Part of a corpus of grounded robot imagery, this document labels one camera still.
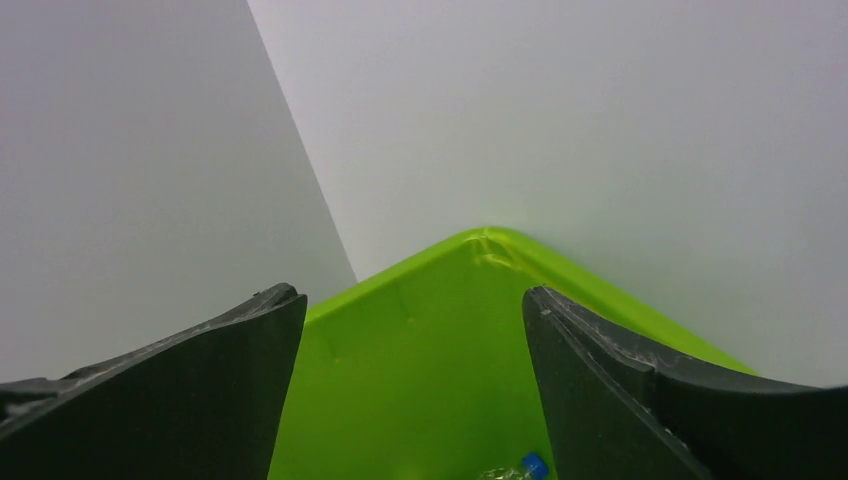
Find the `pepsi bottle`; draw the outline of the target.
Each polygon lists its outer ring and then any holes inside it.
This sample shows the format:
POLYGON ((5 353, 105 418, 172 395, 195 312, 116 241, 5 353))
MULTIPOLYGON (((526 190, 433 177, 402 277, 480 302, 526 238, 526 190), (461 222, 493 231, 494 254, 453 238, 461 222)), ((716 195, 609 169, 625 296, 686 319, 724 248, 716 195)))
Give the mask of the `pepsi bottle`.
POLYGON ((536 453, 522 457, 517 466, 498 467, 478 475, 477 480, 545 480, 550 476, 547 463, 536 453))

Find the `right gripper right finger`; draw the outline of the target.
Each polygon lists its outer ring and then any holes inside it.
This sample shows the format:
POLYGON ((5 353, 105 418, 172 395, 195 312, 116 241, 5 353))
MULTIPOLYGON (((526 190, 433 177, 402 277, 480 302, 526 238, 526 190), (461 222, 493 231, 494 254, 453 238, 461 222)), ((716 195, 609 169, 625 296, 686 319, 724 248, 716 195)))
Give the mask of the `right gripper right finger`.
POLYGON ((534 287, 527 345, 562 479, 843 479, 847 390, 742 373, 534 287))

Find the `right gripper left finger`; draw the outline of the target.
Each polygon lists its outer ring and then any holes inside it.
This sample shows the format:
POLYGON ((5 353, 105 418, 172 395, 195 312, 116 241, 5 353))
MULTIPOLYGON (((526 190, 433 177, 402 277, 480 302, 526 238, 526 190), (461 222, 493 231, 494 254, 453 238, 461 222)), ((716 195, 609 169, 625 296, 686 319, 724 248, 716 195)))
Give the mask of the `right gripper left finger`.
POLYGON ((308 300, 280 283, 56 379, 1 387, 5 479, 264 479, 308 300))

